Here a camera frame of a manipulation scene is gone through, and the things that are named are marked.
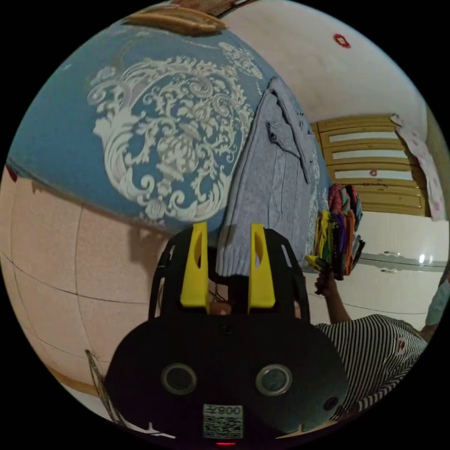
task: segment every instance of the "blue blanket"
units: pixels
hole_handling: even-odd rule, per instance
[[[119,216],[172,232],[205,220],[219,230],[254,112],[275,75],[229,31],[193,38],[116,23],[50,77],[7,162]],[[331,181],[316,149],[325,201]]]

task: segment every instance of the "wall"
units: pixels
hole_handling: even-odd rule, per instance
[[[425,139],[422,96],[384,52],[354,29],[286,0],[257,1],[224,21],[278,71],[310,122],[396,112]],[[351,48],[339,46],[336,33]]]

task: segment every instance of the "gray fabric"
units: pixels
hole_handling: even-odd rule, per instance
[[[252,223],[276,230],[299,261],[305,257],[314,135],[291,98],[289,88],[272,78],[256,110],[219,236],[216,272],[223,277],[249,275]]]

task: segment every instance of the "wooden drawer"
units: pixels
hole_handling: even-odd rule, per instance
[[[339,130],[320,133],[322,148],[342,147],[343,145],[389,144],[401,142],[395,132],[395,124],[392,126],[370,126],[341,128]]]
[[[349,116],[341,117],[339,119],[322,120],[317,122],[317,127],[320,132],[338,130],[340,128],[353,127],[370,127],[381,126],[390,127],[395,124],[390,120],[392,114],[389,115],[364,115],[364,116]]]
[[[328,166],[328,172],[333,183],[342,185],[380,183],[387,186],[420,187],[422,189],[427,186],[422,170],[407,164],[332,164]]]
[[[325,147],[323,157],[328,165],[353,163],[394,163],[419,165],[417,158],[398,140],[390,143],[350,144]]]
[[[363,211],[427,215],[426,194],[419,188],[402,186],[357,186]]]

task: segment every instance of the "black and white striped shirt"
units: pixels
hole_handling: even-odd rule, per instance
[[[374,405],[400,383],[427,346],[411,325],[383,315],[317,328],[336,346],[349,382],[331,420]]]

